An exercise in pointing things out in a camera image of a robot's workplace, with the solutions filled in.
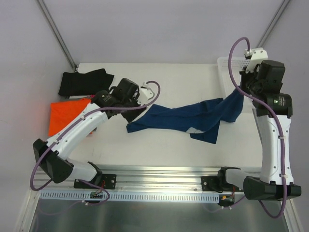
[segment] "white plastic basket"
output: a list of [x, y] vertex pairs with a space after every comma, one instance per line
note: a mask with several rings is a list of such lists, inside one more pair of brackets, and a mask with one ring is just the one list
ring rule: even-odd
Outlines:
[[[228, 57], [219, 57], [217, 62], [218, 62], [221, 92], [223, 98], [226, 98], [235, 89], [231, 81], [230, 75], [228, 73]], [[249, 61], [245, 60], [245, 58], [232, 57], [232, 72], [236, 83], [239, 85], [240, 85], [239, 71], [241, 71], [244, 66], [247, 66], [248, 63]], [[252, 113], [252, 108], [253, 105], [251, 99], [245, 97], [242, 113]]]

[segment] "metal frame bar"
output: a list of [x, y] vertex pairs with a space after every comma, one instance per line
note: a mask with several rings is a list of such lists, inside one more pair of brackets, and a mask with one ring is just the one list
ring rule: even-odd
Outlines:
[[[220, 168], [185, 167], [139, 167], [98, 165], [105, 174], [116, 174], [115, 191], [129, 192], [166, 192], [196, 193], [202, 192], [201, 177], [217, 175]], [[260, 169], [247, 168], [250, 175], [258, 177]], [[34, 176], [35, 186], [42, 186], [49, 180], [44, 171], [38, 170]], [[59, 184], [51, 182], [47, 189], [72, 189], [74, 180], [65, 180]]]
[[269, 38], [269, 36], [273, 32], [273, 30], [274, 30], [275, 26], [277, 25], [279, 19], [281, 18], [281, 16], [285, 12], [287, 6], [290, 4], [291, 1], [292, 0], [283, 0], [282, 1], [282, 3], [280, 4], [279, 8], [277, 9], [275, 15], [273, 16], [269, 25], [267, 26], [266, 30], [264, 31], [262, 37], [260, 38], [259, 42], [257, 43], [256, 47], [263, 47], [265, 45], [267, 39]]
[[60, 45], [64, 55], [66, 56], [66, 58], [67, 58], [67, 60], [68, 60], [68, 62], [70, 64], [70, 66], [74, 70], [76, 70], [77, 69], [77, 64], [73, 60], [73, 57], [70, 54], [70, 51], [68, 50], [68, 48], [67, 48], [67, 46], [66, 46], [66, 44], [65, 44], [65, 42], [64, 42], [64, 40], [63, 40], [63, 38], [62, 38], [62, 36], [60, 34], [60, 32], [59, 32], [55, 22], [54, 22], [51, 14], [49, 13], [48, 8], [47, 8], [44, 0], [36, 0], [36, 2], [38, 3], [38, 5], [39, 5], [39, 7], [40, 7], [40, 9], [41, 9], [41, 11], [42, 11], [46, 21], [47, 21], [47, 23], [49, 24], [50, 29], [52, 30], [53, 34], [55, 35], [55, 37], [56, 37], [56, 39], [57, 39], [57, 41], [58, 41], [58, 43], [59, 43], [59, 45]]
[[[115, 166], [99, 165], [104, 173], [117, 174], [117, 186], [114, 191], [119, 192], [164, 192], [202, 194], [202, 175], [217, 175], [220, 168], [182, 168], [182, 167], [139, 167], [139, 166]], [[259, 176], [257, 168], [243, 168], [252, 176]], [[41, 185], [49, 180], [49, 177], [38, 170], [35, 175], [35, 185]], [[64, 181], [60, 184], [51, 183], [49, 190], [74, 190], [74, 181]], [[18, 225], [15, 231], [29, 231], [40, 193], [29, 190], [22, 208]], [[293, 200], [288, 200], [284, 212], [289, 231], [303, 232]]]

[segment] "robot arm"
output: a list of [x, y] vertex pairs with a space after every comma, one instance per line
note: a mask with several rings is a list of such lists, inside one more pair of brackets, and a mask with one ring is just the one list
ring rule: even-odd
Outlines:
[[128, 122], [131, 122], [146, 109], [143, 107], [121, 111], [119, 107], [139, 108], [154, 96], [154, 92], [146, 83], [139, 88], [125, 78], [118, 86], [113, 87], [112, 93], [105, 90], [98, 92], [87, 107], [62, 131], [47, 139], [46, 142], [41, 139], [34, 142], [36, 161], [49, 149], [40, 167], [55, 183], [66, 179], [81, 179], [100, 186], [102, 171], [90, 162], [69, 159], [70, 153], [91, 131], [112, 116], [120, 113]]
[[260, 178], [254, 178], [239, 168], [222, 167], [218, 172], [221, 187], [235, 185], [243, 189], [249, 200], [281, 200], [283, 183], [281, 175], [281, 139], [285, 141], [285, 179], [287, 198], [301, 195], [301, 187], [294, 184], [289, 159], [289, 131], [292, 116], [292, 99], [280, 93], [284, 64], [268, 60], [267, 52], [262, 48], [245, 51], [250, 59], [248, 66], [240, 72], [240, 88], [248, 94], [267, 103], [276, 113], [284, 137], [279, 136], [275, 119], [269, 111], [257, 102], [253, 102], [253, 114], [260, 135], [263, 161]]

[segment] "white tabletop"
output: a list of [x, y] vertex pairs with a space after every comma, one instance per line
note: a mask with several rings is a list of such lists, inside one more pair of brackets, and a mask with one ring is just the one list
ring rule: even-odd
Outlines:
[[[206, 64], [81, 63], [78, 72], [105, 68], [138, 85], [156, 80], [161, 95], [156, 104], [174, 108], [222, 97], [218, 68]], [[112, 117], [87, 136], [70, 158], [95, 164], [169, 167], [261, 167], [262, 148], [253, 114], [242, 113], [235, 123], [221, 122], [217, 144], [191, 139], [176, 130], [146, 129], [127, 133], [121, 115]]]

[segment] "purple cable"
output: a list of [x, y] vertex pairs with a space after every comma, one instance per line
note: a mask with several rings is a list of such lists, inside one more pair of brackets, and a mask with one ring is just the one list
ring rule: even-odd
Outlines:
[[[96, 110], [92, 110], [90, 112], [88, 112], [87, 114], [84, 115], [84, 117], [87, 117], [97, 111], [102, 111], [102, 110], [119, 110], [119, 111], [127, 111], [127, 110], [139, 110], [139, 109], [143, 109], [143, 108], [146, 108], [147, 106], [153, 104], [159, 97], [160, 93], [161, 93], [161, 87], [159, 85], [159, 83], [157, 83], [156, 81], [148, 81], [146, 82], [147, 84], [149, 83], [154, 83], [158, 86], [158, 93], [157, 95], [155, 96], [155, 98], [149, 102], [148, 104], [146, 105], [142, 105], [142, 106], [138, 106], [138, 107], [103, 107], [103, 108], [99, 108], [99, 109], [96, 109]], [[83, 119], [80, 118], [78, 119], [77, 121], [75, 121], [72, 125], [70, 125], [58, 138], [57, 140], [59, 141], [60, 139], [62, 139], [62, 137], [64, 135], [66, 135], [73, 127], [75, 127], [80, 121], [82, 121]], [[38, 159], [38, 161], [36, 162], [33, 170], [32, 170], [32, 173], [31, 173], [31, 177], [30, 177], [30, 187], [33, 191], [40, 191], [42, 190], [43, 188], [45, 188], [50, 182], [52, 182], [52, 180], [49, 180], [47, 181], [43, 186], [39, 187], [39, 188], [35, 188], [34, 187], [34, 184], [33, 184], [33, 180], [34, 180], [34, 175], [40, 165], [40, 163], [42, 162], [42, 160], [44, 159], [44, 157], [47, 155], [47, 153], [56, 145], [56, 143], [52, 143], [44, 152], [43, 154], [41, 155], [41, 157]]]
[[[274, 117], [274, 120], [277, 124], [277, 127], [278, 127], [278, 130], [279, 130], [279, 136], [281, 138], [284, 137], [284, 134], [283, 134], [283, 130], [282, 130], [282, 126], [280, 124], [280, 121], [276, 115], [276, 113], [273, 111], [273, 109], [267, 105], [265, 102], [247, 94], [246, 92], [244, 92], [235, 82], [235, 79], [234, 79], [234, 76], [233, 76], [233, 73], [232, 73], [232, 56], [233, 56], [233, 52], [234, 52], [234, 49], [235, 47], [237, 46], [237, 44], [242, 41], [242, 40], [245, 40], [247, 42], [247, 46], [248, 46], [248, 51], [250, 50], [250, 42], [249, 42], [249, 39], [247, 37], [241, 37], [240, 39], [238, 39], [232, 46], [231, 48], [231, 51], [229, 53], [229, 56], [228, 56], [228, 72], [230, 74], [230, 77], [231, 77], [231, 81], [233, 83], [233, 85], [235, 86], [235, 88], [244, 96], [252, 99], [253, 101], [261, 104], [262, 106], [264, 106], [266, 109], [268, 109], [268, 111], [271, 113], [271, 115]], [[284, 145], [284, 140], [283, 139], [280, 139], [280, 142], [281, 142], [281, 175], [282, 175], [282, 185], [283, 185], [283, 198], [282, 198], [282, 205], [281, 205], [281, 209], [279, 211], [279, 213], [277, 215], [272, 215], [265, 207], [265, 205], [263, 204], [262, 201], [259, 201], [259, 203], [261, 204], [262, 208], [265, 210], [265, 212], [271, 217], [271, 218], [274, 218], [274, 219], [277, 219], [277, 218], [280, 218], [282, 215], [283, 215], [283, 212], [284, 212], [284, 209], [285, 209], [285, 205], [286, 205], [286, 198], [287, 198], [287, 186], [286, 186], [286, 180], [285, 180], [285, 160], [284, 160], [284, 157], [285, 157], [285, 145]]]
[[[241, 201], [243, 201], [244, 199], [245, 199], [245, 196], [243, 196], [242, 198], [240, 198], [239, 201], [237, 201], [237, 202], [235, 202], [233, 205], [231, 205], [231, 208], [234, 208], [234, 206], [238, 205], [238, 204], [239, 204]], [[208, 212], [210, 212], [210, 213], [216, 213], [216, 212], [219, 212], [219, 211], [222, 210], [222, 209], [230, 209], [230, 207], [223, 207], [223, 208], [219, 208], [219, 209], [216, 209], [216, 210], [211, 211], [211, 210], [209, 210], [209, 209], [207, 209], [207, 208], [205, 207], [205, 204], [203, 204], [203, 207], [204, 207], [204, 209], [206, 209], [206, 211], [208, 211]]]

